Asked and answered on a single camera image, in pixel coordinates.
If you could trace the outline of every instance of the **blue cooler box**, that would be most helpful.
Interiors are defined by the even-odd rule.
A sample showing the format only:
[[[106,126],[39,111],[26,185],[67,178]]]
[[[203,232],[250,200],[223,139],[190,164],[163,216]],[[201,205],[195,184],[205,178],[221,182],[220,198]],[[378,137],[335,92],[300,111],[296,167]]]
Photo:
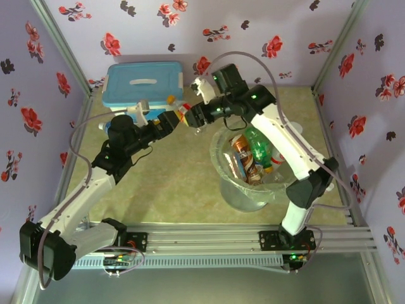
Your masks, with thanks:
[[[149,102],[146,119],[172,110],[167,97],[183,100],[183,71],[176,61],[136,62],[111,65],[103,86],[103,105],[111,111],[124,110],[141,99]]]

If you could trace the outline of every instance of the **plastic bag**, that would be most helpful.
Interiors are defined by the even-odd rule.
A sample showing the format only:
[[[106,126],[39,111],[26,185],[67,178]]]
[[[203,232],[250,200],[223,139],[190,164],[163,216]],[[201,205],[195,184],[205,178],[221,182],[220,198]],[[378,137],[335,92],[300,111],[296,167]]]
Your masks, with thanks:
[[[238,121],[228,126],[229,129],[241,128],[244,126],[244,122]],[[243,134],[245,129],[239,131],[229,129],[222,127],[215,133],[209,148],[211,162],[221,177],[220,189],[225,201],[244,212],[259,210],[268,203],[288,204],[289,199],[285,189],[295,181],[295,177],[287,163],[267,176],[266,184],[252,186],[243,179],[236,178],[228,162],[234,153],[228,140],[237,134]]]

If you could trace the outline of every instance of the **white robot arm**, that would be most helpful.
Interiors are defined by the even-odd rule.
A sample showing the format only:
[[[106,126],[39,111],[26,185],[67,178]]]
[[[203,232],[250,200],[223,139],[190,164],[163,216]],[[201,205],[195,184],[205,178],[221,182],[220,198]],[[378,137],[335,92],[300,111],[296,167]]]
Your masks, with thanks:
[[[304,223],[313,201],[325,192],[332,177],[287,132],[286,125],[278,116],[276,100],[265,87],[257,85],[249,89],[235,65],[215,72],[214,79],[223,95],[215,97],[212,86],[206,80],[196,79],[192,88],[204,101],[185,114],[187,123],[190,127],[202,127],[218,118],[238,115],[268,137],[297,178],[287,188],[290,204],[275,242],[280,250],[290,250],[303,239],[313,239],[312,232],[305,229]],[[110,245],[126,246],[126,227],[111,218],[86,231],[76,232],[75,229],[92,206],[132,167],[131,156],[170,134],[179,123],[173,111],[164,112],[158,118],[159,123],[139,119],[141,127],[134,125],[128,115],[112,119],[108,129],[109,139],[92,162],[91,176],[87,176],[71,195],[38,223],[26,222],[20,229],[20,258],[23,263],[39,268],[38,251],[41,239],[44,239],[41,268],[54,280],[60,280],[82,256]],[[334,158],[326,160],[289,126],[319,162],[336,171],[338,164]],[[314,241],[306,242],[310,249],[314,249]]]
[[[235,65],[227,65],[214,72],[213,78],[223,95],[213,98],[209,103],[204,100],[203,103],[193,106],[185,115],[187,123],[191,127],[202,127],[216,119],[238,115],[260,130],[271,141],[297,178],[287,188],[290,203],[285,218],[280,224],[280,241],[286,247],[302,241],[302,235],[306,232],[304,231],[305,222],[310,207],[319,196],[323,195],[332,181],[330,174],[323,170],[317,162],[324,164],[331,171],[336,171],[337,161],[334,158],[326,159],[293,128],[286,117],[283,120],[280,118],[277,101],[264,86],[256,85],[249,89]],[[203,88],[201,83],[200,79],[196,79],[191,87],[198,94],[209,95],[201,92]],[[204,88],[207,86],[209,83],[204,81]],[[286,126],[289,126],[301,144],[291,135]],[[303,145],[312,152],[315,159],[305,152]]]
[[[23,263],[38,270],[38,254],[43,249],[41,269],[57,281],[67,275],[82,256],[106,246],[126,245],[126,226],[112,218],[106,218],[86,231],[75,230],[93,205],[115,187],[134,165],[131,156],[169,135],[179,123],[173,111],[163,112],[158,119],[147,123],[142,121],[141,126],[134,125],[128,115],[112,119],[108,140],[92,162],[90,176],[84,178],[38,223],[26,222],[20,229],[20,258]]]

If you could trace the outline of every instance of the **bottle cap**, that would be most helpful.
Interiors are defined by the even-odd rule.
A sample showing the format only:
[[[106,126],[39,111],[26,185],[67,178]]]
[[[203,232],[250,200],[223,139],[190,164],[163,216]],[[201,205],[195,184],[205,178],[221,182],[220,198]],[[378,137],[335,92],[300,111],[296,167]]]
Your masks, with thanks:
[[[265,168],[265,172],[266,172],[266,173],[272,173],[273,170],[274,170],[273,166],[270,166],[270,167]]]

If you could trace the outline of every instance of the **floral wallpaper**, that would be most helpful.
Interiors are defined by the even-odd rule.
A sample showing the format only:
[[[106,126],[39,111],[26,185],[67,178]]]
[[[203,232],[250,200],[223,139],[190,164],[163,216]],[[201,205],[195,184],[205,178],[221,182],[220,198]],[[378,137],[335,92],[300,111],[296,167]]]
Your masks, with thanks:
[[[314,84],[353,0],[44,0],[89,84],[108,67],[133,61],[182,63],[184,84],[227,51],[262,60],[280,85]],[[250,84],[269,84],[249,58],[234,61]],[[343,71],[349,69],[350,59]]]
[[[81,9],[68,10],[74,17]],[[0,302],[7,304],[23,267],[18,232],[54,205],[85,94],[29,1],[3,3],[0,20],[7,25],[0,31],[7,42],[0,48],[0,252],[8,253],[0,260]]]
[[[371,1],[319,90],[335,154],[397,303],[405,303],[404,10],[404,2]]]

